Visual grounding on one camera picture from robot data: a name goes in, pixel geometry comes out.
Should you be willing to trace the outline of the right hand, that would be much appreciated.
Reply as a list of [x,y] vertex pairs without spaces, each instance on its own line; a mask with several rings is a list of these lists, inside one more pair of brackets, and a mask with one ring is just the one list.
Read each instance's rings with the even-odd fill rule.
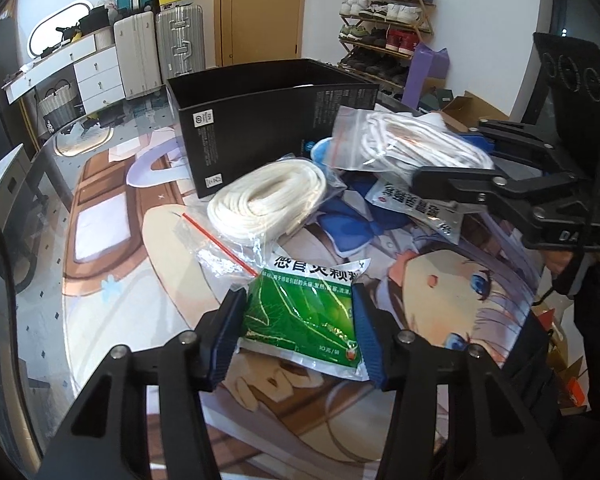
[[[573,253],[572,252],[553,252],[552,250],[542,250],[541,255],[543,257],[545,266],[554,275],[561,274],[565,270],[568,263],[570,263]],[[596,261],[600,262],[600,252],[594,254]]]

